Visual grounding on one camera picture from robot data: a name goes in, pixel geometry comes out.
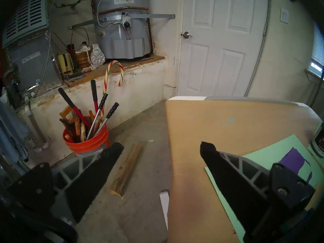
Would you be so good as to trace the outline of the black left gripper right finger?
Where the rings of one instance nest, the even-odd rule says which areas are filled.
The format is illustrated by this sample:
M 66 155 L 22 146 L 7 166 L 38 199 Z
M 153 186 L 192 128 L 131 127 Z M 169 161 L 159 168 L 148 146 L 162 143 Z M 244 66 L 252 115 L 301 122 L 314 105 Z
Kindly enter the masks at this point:
M 244 229 L 244 243 L 295 243 L 314 209 L 315 194 L 295 166 L 281 160 L 268 170 L 245 157 L 217 151 L 201 142 L 200 155 L 217 188 Z

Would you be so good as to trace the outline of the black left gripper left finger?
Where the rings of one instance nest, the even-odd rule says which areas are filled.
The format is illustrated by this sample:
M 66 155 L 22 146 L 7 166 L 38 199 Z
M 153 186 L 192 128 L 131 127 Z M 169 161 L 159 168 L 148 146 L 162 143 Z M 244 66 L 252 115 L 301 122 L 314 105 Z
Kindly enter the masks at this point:
M 40 163 L 7 191 L 24 208 L 79 223 L 123 150 L 124 146 L 115 142 L 100 153 L 76 156 L 54 169 Z

